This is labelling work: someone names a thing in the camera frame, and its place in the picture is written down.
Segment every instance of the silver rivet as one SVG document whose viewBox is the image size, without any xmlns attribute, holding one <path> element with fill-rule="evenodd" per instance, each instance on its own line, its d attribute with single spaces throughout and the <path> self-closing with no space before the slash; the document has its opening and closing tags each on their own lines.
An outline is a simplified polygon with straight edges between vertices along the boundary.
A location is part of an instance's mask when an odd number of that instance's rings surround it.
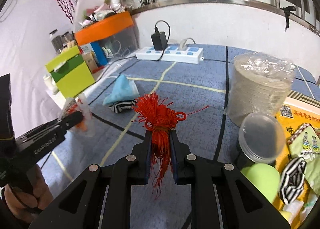
<svg viewBox="0 0 320 229">
<path fill-rule="evenodd" d="M 89 167 L 89 170 L 91 171 L 91 172 L 95 172 L 95 171 L 97 171 L 98 170 L 98 165 L 96 165 L 96 164 L 93 164 L 93 165 L 91 165 L 90 167 Z"/>
<path fill-rule="evenodd" d="M 230 164 L 230 163 L 227 163 L 227 164 L 224 165 L 224 168 L 225 168 L 226 170 L 231 171 L 231 170 L 234 169 L 234 166 L 233 166 L 232 164 Z"/>
<path fill-rule="evenodd" d="M 128 155 L 128 156 L 126 157 L 126 159 L 127 159 L 128 161 L 134 161 L 134 160 L 136 160 L 136 156 L 135 156 L 135 155 Z"/>
<path fill-rule="evenodd" d="M 196 155 L 193 155 L 193 154 L 187 155 L 187 159 L 188 159 L 188 160 L 196 160 L 196 158 L 197 158 Z"/>
</svg>

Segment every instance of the black power adapter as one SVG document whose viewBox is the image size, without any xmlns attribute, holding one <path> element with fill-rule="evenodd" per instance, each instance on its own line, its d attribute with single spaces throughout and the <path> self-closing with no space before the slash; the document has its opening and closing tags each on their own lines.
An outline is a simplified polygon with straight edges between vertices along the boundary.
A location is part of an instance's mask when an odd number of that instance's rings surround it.
<svg viewBox="0 0 320 229">
<path fill-rule="evenodd" d="M 168 28 L 169 28 L 169 34 L 168 34 L 168 39 L 166 39 L 165 37 L 165 32 L 159 32 L 158 28 L 157 28 L 157 23 L 159 22 L 164 22 L 167 24 Z M 169 24 L 164 21 L 164 20 L 159 20 L 156 22 L 156 25 L 155 25 L 155 33 L 151 35 L 151 39 L 152 39 L 152 43 L 153 43 L 153 47 L 155 48 L 156 51 L 162 51 L 162 54 L 161 56 L 156 60 L 156 61 L 159 61 L 163 54 L 164 54 L 164 50 L 168 47 L 168 41 L 169 41 L 169 38 L 170 38 L 170 26 Z"/>
</svg>

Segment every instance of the orange lid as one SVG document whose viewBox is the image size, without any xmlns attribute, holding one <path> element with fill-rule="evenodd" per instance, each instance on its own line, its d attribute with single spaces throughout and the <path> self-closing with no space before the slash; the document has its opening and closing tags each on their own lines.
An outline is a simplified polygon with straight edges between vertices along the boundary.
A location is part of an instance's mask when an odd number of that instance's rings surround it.
<svg viewBox="0 0 320 229">
<path fill-rule="evenodd" d="M 130 26 L 133 26 L 132 18 L 125 11 L 76 32 L 75 38 L 78 45 L 88 44 L 115 35 Z"/>
</svg>

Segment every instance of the white wall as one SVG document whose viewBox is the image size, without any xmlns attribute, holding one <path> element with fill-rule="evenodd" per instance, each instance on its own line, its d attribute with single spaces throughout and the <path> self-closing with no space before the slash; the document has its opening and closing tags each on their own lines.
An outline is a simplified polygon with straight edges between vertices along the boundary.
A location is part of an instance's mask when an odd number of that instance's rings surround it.
<svg viewBox="0 0 320 229">
<path fill-rule="evenodd" d="M 0 23 L 0 76 L 11 73 L 13 126 L 19 136 L 60 112 L 45 92 L 42 76 L 55 56 L 49 33 L 64 33 L 71 24 L 54 0 L 18 0 L 14 7 L 15 1 L 5 14 L 0 12 L 0 20 L 8 15 Z"/>
<path fill-rule="evenodd" d="M 171 27 L 169 43 L 192 37 L 199 44 L 234 46 L 290 58 L 317 80 L 320 74 L 320 37 L 290 20 L 265 10 L 235 4 L 183 4 L 142 12 L 133 16 L 139 46 L 152 45 L 150 35 L 157 20 Z"/>
</svg>

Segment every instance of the power strip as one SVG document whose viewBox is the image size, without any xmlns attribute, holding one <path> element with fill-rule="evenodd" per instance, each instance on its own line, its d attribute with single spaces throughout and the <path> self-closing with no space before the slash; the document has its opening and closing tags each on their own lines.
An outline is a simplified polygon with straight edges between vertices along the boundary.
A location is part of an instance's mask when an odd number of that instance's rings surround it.
<svg viewBox="0 0 320 229">
<path fill-rule="evenodd" d="M 180 62 L 198 64 L 203 61 L 203 48 L 188 47 L 185 51 L 179 51 L 178 46 L 168 46 L 159 61 Z M 162 51 L 155 51 L 153 46 L 146 46 L 136 51 L 137 59 L 156 61 L 161 56 Z"/>
</svg>

